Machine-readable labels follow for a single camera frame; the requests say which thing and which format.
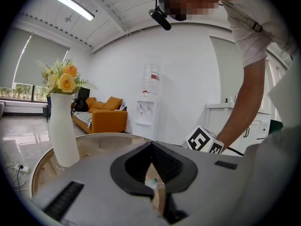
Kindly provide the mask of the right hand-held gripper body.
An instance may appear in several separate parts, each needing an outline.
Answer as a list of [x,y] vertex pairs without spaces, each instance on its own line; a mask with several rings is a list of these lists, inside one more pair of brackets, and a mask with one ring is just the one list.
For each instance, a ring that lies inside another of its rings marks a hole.
[[182,147],[199,152],[221,154],[224,143],[212,132],[198,125],[185,137]]

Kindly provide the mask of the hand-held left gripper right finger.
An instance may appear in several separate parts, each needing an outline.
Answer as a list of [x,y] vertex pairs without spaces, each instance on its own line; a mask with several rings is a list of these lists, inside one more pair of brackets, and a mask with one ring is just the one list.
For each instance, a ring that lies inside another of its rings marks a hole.
[[163,215],[152,226],[239,226],[241,160],[152,142],[152,163],[165,184]]

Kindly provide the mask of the person's right forearm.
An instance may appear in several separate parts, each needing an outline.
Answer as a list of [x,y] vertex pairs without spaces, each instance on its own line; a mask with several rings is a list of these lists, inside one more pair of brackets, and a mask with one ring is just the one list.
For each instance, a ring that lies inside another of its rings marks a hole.
[[263,99],[265,68],[265,59],[244,68],[243,83],[233,111],[217,136],[224,144],[223,150],[235,142],[255,119]]

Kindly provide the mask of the round glass coffee table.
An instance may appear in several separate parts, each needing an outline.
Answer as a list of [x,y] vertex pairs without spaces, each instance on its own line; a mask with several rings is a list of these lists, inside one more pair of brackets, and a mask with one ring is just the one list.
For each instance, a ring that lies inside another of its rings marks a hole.
[[[105,153],[131,144],[143,144],[150,142],[148,138],[127,133],[95,133],[76,137],[80,159],[99,153]],[[44,185],[53,181],[65,170],[60,166],[52,148],[47,150],[36,163],[29,183],[29,197],[32,198]],[[159,178],[153,164],[148,168],[146,178]],[[154,190],[152,204],[160,215],[164,213],[166,190],[160,188]]]

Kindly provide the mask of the white cabinet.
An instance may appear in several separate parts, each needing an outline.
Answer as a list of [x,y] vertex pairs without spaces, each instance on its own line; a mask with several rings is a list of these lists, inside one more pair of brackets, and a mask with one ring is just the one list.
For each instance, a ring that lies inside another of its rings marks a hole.
[[[207,104],[205,128],[218,135],[230,117],[234,103]],[[232,149],[244,153],[248,146],[259,144],[269,134],[271,112],[260,109],[249,126],[249,136],[243,138],[244,133],[230,146]]]

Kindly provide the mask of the white water dispenser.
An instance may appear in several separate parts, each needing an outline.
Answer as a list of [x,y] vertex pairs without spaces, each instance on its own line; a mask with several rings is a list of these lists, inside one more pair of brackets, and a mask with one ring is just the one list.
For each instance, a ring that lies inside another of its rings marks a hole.
[[144,91],[137,100],[133,134],[152,140],[155,139],[158,108],[158,95]]

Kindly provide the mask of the white ribbed vase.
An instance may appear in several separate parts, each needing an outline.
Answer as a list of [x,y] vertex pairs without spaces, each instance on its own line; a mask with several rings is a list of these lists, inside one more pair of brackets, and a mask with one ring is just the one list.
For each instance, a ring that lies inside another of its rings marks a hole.
[[59,165],[65,168],[71,167],[79,161],[79,151],[71,119],[72,96],[51,93],[50,97],[50,140]]

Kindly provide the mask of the white-framed dark panel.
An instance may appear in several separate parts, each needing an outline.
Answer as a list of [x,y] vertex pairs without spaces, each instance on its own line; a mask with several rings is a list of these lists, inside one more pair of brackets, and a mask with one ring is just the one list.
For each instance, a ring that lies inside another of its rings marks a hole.
[[270,120],[269,134],[280,131],[283,128],[283,124],[280,121]]

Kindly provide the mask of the white power strip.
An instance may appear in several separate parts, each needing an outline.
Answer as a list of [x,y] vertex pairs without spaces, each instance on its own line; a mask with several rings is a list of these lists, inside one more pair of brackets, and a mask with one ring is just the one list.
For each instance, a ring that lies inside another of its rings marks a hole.
[[25,174],[29,174],[31,172],[31,170],[28,166],[24,166],[21,164],[15,165],[14,168],[16,169],[17,172],[21,172],[21,173],[25,173]]

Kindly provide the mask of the clear water dispenser bottle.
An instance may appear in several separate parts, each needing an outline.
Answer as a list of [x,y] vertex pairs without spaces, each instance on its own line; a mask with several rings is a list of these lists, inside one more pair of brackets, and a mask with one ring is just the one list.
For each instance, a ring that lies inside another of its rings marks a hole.
[[142,91],[158,95],[160,92],[161,69],[158,64],[148,63],[144,67]]

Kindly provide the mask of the black bag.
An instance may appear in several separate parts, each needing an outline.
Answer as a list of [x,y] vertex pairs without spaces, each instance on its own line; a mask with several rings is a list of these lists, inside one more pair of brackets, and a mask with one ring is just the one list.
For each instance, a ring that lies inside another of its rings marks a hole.
[[79,97],[71,104],[71,113],[88,112],[88,110],[89,110],[89,107],[84,98]]

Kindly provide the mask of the orange sofa cushion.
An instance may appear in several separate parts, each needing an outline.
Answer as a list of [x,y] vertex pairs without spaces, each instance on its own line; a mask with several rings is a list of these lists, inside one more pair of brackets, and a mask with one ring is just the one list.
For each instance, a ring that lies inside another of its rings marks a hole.
[[103,109],[106,110],[117,110],[122,104],[122,98],[110,97],[107,102],[104,104]]

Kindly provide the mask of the yellow artificial flower bouquet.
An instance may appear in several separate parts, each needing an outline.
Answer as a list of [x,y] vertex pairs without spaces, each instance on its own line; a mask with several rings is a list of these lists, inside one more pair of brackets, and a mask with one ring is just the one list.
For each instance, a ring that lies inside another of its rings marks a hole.
[[42,61],[36,64],[43,68],[41,71],[42,82],[48,90],[47,96],[51,94],[73,95],[84,89],[98,89],[94,82],[83,79],[71,59],[62,62],[56,60],[52,66]]

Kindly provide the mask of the window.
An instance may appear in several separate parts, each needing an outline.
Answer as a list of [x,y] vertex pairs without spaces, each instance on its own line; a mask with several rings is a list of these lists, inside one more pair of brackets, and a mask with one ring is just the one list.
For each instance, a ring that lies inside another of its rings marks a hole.
[[0,87],[0,99],[47,102],[48,90],[42,86],[16,84],[14,89]]

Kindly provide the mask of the long ceiling light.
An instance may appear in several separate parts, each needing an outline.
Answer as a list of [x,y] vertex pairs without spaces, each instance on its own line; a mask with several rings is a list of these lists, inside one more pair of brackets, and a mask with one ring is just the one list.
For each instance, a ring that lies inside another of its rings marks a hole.
[[73,11],[80,14],[81,16],[83,16],[88,21],[92,21],[95,17],[89,10],[84,8],[82,5],[80,5],[75,0],[57,0],[57,1],[59,1],[60,3],[66,5],[69,8],[71,8]]

